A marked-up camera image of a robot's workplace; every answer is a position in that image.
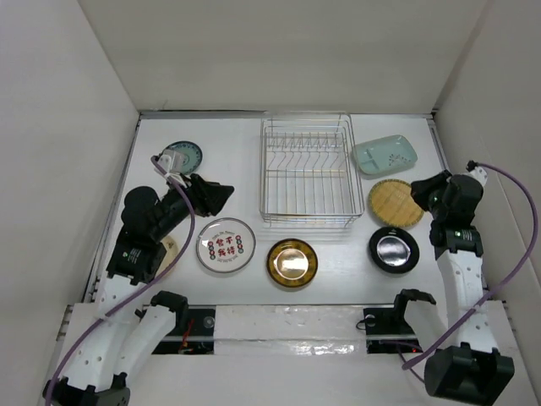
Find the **round bamboo woven plate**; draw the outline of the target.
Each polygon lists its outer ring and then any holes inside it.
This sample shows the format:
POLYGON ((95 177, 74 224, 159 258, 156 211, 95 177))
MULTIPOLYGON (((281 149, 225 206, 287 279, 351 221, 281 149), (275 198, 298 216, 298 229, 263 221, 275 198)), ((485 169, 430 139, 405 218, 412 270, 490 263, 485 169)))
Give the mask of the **round bamboo woven plate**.
POLYGON ((424 211, 411 196, 410 183, 400 179, 384 179, 369 191, 369 209, 382 223, 395 228, 418 224, 424 211))

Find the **light green rectangular plate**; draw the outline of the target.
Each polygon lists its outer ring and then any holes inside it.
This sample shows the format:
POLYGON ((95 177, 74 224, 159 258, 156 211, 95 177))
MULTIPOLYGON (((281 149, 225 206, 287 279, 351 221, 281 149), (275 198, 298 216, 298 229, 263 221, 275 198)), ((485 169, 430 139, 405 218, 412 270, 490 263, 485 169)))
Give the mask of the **light green rectangular plate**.
POLYGON ((400 134, 356 144, 352 156, 358 169, 373 177, 407 170, 418 160, 409 140, 400 134))

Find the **glossy black round plate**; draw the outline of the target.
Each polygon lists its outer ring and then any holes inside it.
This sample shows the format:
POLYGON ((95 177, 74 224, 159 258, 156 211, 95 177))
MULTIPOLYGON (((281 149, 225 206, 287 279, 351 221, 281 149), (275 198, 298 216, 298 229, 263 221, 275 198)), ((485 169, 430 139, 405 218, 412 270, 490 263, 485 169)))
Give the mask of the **glossy black round plate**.
POLYGON ((401 228, 378 229, 369 239, 372 262, 385 273, 403 275, 418 264, 420 251, 414 237, 401 228))

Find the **gold and black round plate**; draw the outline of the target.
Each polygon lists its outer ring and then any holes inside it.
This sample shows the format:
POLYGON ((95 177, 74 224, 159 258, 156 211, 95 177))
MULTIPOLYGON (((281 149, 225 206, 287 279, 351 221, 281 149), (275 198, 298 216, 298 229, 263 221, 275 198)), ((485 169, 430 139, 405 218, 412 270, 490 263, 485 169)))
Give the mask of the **gold and black round plate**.
POLYGON ((265 260, 272 281, 283 288, 300 289, 315 278, 319 260, 314 248, 301 239, 283 239, 269 250, 265 260))

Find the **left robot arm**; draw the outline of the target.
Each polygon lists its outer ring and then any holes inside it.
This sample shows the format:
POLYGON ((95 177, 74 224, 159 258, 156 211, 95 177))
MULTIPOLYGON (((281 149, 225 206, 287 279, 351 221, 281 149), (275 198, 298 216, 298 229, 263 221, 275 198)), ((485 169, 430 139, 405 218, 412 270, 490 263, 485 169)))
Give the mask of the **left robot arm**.
POLYGON ((139 186, 123 201, 123 226, 96 297, 98 313, 60 361, 43 397, 47 405, 126 405, 130 384, 157 344, 188 327, 186 297, 156 285, 177 264, 165 238, 184 219, 217 215, 234 192, 198 174, 167 177, 168 191, 139 186))

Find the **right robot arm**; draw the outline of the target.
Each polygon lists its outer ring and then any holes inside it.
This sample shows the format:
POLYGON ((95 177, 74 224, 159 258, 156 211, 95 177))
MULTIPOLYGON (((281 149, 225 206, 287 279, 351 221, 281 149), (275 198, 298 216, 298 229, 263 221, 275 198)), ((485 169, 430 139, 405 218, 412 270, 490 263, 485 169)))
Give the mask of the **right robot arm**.
POLYGON ((424 363, 428 395, 471 405, 492 405, 514 376, 512 358, 501 354, 489 325, 484 300, 484 247, 472 225, 488 175, 481 167, 447 171, 411 184, 414 202, 432 216, 429 240, 445 290, 442 321, 428 293, 404 291, 392 326, 413 330, 424 363))

